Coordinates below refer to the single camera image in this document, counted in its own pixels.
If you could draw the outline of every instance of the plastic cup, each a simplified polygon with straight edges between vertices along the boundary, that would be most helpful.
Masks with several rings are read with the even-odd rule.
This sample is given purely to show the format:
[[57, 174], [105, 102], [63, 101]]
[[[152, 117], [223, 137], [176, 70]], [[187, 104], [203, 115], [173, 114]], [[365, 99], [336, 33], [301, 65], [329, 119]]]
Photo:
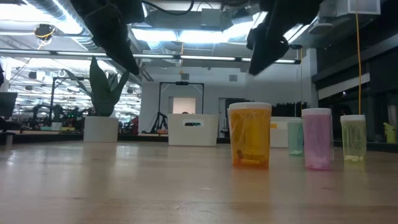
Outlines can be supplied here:
[[333, 157], [331, 109], [305, 109], [302, 114], [305, 167], [330, 169]]
[[289, 155], [302, 156], [303, 145], [303, 120], [291, 119], [287, 121], [287, 138], [289, 144]]
[[271, 111], [268, 103], [229, 106], [233, 167], [269, 168]]
[[340, 122], [343, 132], [344, 160], [363, 162], [366, 154], [365, 115], [341, 116]]

